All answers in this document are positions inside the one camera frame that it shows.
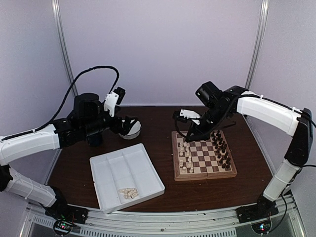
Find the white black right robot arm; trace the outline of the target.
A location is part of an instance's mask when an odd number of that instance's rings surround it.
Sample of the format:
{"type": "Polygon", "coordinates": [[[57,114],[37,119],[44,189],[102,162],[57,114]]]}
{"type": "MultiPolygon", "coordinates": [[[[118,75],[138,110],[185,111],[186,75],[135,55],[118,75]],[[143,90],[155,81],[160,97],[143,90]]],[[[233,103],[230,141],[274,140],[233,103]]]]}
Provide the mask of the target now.
{"type": "Polygon", "coordinates": [[[309,159],[315,127],[311,111],[286,106],[237,85],[222,91],[210,81],[196,91],[196,96],[207,111],[202,115],[191,110],[180,111],[182,119],[191,121],[186,142],[210,138],[210,133],[235,113],[261,120],[291,136],[283,162],[253,207],[256,217],[265,217],[272,210],[273,202],[309,159]]]}

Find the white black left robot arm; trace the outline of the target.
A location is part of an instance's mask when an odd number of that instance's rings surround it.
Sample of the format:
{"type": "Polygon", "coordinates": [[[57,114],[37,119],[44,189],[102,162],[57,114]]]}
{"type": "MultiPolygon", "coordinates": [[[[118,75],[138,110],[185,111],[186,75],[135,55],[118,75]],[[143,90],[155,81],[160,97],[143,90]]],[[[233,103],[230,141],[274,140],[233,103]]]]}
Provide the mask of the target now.
{"type": "Polygon", "coordinates": [[[54,119],[43,128],[33,129],[0,139],[0,190],[12,192],[25,199],[39,202],[60,219],[71,215],[56,188],[42,185],[10,167],[10,162],[47,150],[63,149],[80,141],[99,146],[102,132],[110,130],[123,139],[136,138],[141,123],[136,117],[117,116],[123,95],[117,91],[107,94],[104,102],[94,93],[84,93],[74,98],[73,110],[66,118],[54,119]]]}

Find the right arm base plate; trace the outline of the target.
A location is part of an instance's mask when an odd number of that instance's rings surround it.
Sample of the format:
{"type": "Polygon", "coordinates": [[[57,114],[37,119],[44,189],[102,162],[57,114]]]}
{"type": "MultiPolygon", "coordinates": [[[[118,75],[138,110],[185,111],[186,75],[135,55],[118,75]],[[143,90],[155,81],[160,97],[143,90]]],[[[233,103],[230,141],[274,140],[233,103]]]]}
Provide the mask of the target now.
{"type": "Polygon", "coordinates": [[[253,204],[249,206],[241,206],[236,209],[237,218],[240,224],[267,219],[278,213],[279,210],[275,204],[270,207],[266,207],[263,204],[253,204]]]}

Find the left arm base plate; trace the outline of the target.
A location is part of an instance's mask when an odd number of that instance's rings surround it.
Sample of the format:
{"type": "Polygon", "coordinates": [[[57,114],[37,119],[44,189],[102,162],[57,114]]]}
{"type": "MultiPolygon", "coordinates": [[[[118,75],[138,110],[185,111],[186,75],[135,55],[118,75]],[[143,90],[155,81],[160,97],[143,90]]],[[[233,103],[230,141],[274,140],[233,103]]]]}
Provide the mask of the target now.
{"type": "Polygon", "coordinates": [[[85,224],[88,217],[88,210],[86,208],[67,206],[66,211],[57,211],[50,207],[44,207],[45,215],[50,216],[58,221],[64,221],[69,224],[85,224]]]}

